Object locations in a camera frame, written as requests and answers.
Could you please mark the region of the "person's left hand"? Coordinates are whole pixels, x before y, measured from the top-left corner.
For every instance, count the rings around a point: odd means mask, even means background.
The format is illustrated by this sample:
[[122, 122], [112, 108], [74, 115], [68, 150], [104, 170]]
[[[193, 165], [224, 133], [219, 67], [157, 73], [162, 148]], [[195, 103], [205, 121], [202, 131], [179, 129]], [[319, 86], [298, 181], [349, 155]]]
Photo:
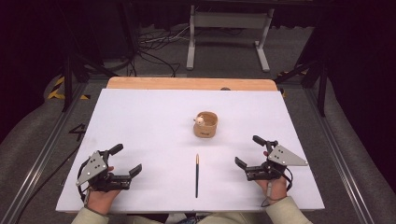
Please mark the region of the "person's left hand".
[[119, 194], [119, 190], [91, 191], [86, 206], [94, 212], [107, 215], [114, 200]]

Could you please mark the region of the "white table sheet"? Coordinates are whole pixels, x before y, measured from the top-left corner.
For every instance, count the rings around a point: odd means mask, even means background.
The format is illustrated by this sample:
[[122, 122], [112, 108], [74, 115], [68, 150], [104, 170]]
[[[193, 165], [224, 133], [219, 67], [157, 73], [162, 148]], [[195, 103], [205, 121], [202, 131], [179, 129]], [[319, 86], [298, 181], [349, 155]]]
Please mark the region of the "white table sheet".
[[[218, 116], [216, 134], [200, 138], [194, 119]], [[262, 190], [234, 162], [260, 165], [258, 135], [303, 156], [304, 151], [279, 91], [101, 91], [56, 209], [77, 212], [82, 201], [78, 169], [95, 150], [123, 144], [110, 157], [116, 173], [138, 164], [141, 173], [112, 205], [114, 213], [225, 212], [261, 209]], [[199, 196], [195, 198], [195, 156], [199, 154]]]

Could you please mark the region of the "person's torso clothing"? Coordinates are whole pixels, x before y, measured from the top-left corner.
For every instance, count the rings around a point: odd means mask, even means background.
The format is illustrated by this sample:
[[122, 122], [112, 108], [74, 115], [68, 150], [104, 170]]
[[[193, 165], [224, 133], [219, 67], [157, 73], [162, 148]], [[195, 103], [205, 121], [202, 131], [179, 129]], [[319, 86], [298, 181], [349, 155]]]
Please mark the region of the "person's torso clothing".
[[269, 224], [267, 215], [255, 213], [127, 215], [118, 224]]

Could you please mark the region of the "black pen with gold tip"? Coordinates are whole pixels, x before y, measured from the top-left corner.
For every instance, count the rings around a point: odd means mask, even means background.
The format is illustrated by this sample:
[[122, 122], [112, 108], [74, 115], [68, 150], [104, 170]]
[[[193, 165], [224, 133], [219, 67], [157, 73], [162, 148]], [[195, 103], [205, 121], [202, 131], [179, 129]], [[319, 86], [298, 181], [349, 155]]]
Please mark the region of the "black pen with gold tip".
[[200, 157], [199, 154], [195, 156], [195, 198], [199, 196], [199, 168], [200, 168]]

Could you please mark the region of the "white metal stand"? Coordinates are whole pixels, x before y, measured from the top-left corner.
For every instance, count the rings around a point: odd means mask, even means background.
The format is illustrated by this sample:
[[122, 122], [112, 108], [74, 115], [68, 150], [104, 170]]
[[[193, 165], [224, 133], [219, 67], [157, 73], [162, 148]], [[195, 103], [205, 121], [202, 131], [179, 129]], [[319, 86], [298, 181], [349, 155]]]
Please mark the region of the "white metal stand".
[[268, 35], [275, 10], [268, 9], [265, 13], [232, 13], [232, 12], [202, 12], [195, 6], [190, 11], [190, 40], [187, 54], [186, 68], [194, 68], [195, 57], [195, 29], [199, 28], [237, 28], [261, 29], [261, 38], [254, 42], [262, 71], [269, 72], [270, 66], [264, 53], [264, 43]]

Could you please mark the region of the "round wooden cup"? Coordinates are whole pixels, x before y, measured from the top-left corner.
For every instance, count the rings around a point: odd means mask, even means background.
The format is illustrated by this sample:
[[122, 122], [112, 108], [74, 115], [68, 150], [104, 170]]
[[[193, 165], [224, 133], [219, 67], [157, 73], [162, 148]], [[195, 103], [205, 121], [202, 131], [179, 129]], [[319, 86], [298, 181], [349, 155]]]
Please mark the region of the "round wooden cup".
[[205, 118], [205, 124], [203, 126], [200, 126], [194, 122], [193, 125], [194, 134], [200, 138], [214, 137], [219, 122], [218, 116], [210, 111], [200, 112], [197, 116], [203, 116]]

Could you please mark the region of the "black tape floor mark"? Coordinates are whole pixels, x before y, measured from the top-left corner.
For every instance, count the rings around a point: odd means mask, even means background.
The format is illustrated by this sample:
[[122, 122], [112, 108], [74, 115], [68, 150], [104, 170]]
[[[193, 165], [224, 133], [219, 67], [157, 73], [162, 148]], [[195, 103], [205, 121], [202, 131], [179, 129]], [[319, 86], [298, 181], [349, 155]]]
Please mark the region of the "black tape floor mark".
[[85, 132], [86, 132], [86, 125], [84, 123], [80, 123], [78, 126], [72, 128], [69, 131], [69, 133], [75, 134], [77, 136], [76, 139], [77, 142], [79, 142], [82, 139]]

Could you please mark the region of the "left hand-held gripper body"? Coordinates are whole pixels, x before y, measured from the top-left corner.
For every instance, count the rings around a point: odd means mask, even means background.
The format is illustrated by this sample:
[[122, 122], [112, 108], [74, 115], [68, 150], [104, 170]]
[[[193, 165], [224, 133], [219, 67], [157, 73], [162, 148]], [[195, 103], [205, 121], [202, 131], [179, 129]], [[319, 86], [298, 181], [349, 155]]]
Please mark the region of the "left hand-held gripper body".
[[94, 151], [92, 155], [81, 164], [78, 171], [76, 186], [88, 183], [88, 187], [97, 191], [110, 191], [129, 189], [131, 177], [129, 175], [114, 175], [108, 170], [108, 150]]

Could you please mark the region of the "aluminium floor rail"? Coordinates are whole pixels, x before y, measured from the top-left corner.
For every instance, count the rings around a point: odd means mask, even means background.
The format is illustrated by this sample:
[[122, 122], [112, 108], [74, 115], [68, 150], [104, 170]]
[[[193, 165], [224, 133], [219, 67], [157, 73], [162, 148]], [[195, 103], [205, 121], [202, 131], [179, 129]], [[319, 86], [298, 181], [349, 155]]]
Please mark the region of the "aluminium floor rail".
[[25, 117], [0, 144], [0, 224], [16, 224], [61, 138], [85, 83], [72, 90], [72, 103], [47, 100]]
[[396, 193], [390, 188], [350, 126], [333, 92], [322, 116], [315, 90], [304, 91], [329, 146], [348, 201], [360, 224], [396, 224]]

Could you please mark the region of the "yellow black hazard tape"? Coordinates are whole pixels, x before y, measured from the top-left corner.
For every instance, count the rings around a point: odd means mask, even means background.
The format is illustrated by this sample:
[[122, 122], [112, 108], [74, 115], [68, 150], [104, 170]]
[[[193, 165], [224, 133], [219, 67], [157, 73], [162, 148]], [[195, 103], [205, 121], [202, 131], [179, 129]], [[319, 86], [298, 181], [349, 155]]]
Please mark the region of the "yellow black hazard tape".
[[48, 99], [65, 99], [65, 95], [60, 93], [60, 88], [64, 84], [64, 76], [59, 76], [58, 80], [55, 82], [52, 90], [49, 92]]

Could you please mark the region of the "black tripod stand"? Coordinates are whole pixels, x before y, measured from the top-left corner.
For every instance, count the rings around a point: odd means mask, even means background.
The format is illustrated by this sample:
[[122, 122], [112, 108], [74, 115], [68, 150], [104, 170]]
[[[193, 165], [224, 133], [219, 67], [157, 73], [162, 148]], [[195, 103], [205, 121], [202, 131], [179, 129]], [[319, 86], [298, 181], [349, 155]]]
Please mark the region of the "black tripod stand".
[[86, 83], [89, 80], [88, 72], [86, 71], [85, 64], [89, 65], [98, 72], [106, 75], [107, 77], [115, 77], [116, 74], [104, 68], [99, 63], [95, 63], [87, 56], [77, 53], [72, 45], [64, 44], [61, 46], [62, 55], [64, 56], [64, 108], [66, 112], [73, 103], [73, 84], [72, 79], [76, 77], [78, 82]]
[[312, 89], [314, 84], [318, 82], [318, 98], [317, 108], [319, 114], [324, 117], [325, 95], [327, 88], [328, 72], [325, 62], [322, 58], [309, 60], [306, 63], [296, 65], [292, 70], [283, 73], [274, 79], [275, 84], [280, 84], [292, 77], [295, 77], [302, 72], [306, 72], [300, 84], [304, 89]]

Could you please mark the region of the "wooden table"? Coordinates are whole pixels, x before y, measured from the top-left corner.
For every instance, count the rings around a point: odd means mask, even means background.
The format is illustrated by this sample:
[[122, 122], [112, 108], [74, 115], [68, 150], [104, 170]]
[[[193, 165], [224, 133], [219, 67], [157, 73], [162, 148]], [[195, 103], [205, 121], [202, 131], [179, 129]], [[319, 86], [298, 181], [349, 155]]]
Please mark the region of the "wooden table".
[[108, 89], [277, 91], [271, 79], [193, 77], [112, 77]]

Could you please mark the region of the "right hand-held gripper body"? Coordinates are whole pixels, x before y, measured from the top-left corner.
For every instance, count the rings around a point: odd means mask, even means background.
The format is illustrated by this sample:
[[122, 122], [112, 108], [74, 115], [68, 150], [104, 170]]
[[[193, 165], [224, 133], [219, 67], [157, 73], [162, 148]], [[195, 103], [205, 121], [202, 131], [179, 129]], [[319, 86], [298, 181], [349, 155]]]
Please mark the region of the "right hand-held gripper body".
[[273, 180], [280, 178], [289, 166], [307, 166], [308, 162], [277, 141], [267, 141], [264, 156], [266, 161], [260, 166], [246, 169], [247, 180]]

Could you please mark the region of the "person's right hand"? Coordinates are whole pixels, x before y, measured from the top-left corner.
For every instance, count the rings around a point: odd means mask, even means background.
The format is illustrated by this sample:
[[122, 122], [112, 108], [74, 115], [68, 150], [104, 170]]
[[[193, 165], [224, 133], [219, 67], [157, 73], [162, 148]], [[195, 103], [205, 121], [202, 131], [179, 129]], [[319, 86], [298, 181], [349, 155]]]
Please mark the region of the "person's right hand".
[[264, 204], [274, 204], [287, 197], [287, 180], [281, 176], [273, 180], [256, 180], [265, 196]]

